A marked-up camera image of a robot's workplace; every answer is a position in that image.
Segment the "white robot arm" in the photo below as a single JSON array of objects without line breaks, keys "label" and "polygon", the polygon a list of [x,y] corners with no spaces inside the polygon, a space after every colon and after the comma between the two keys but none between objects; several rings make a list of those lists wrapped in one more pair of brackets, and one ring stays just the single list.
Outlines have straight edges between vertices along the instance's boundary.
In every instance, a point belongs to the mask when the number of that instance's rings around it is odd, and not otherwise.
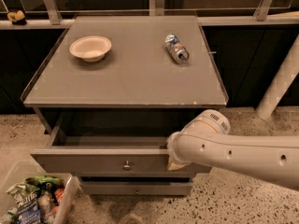
[{"label": "white robot arm", "polygon": [[230,134],[229,120],[207,109],[167,141],[168,168],[217,167],[288,189],[299,189],[298,136]]}]

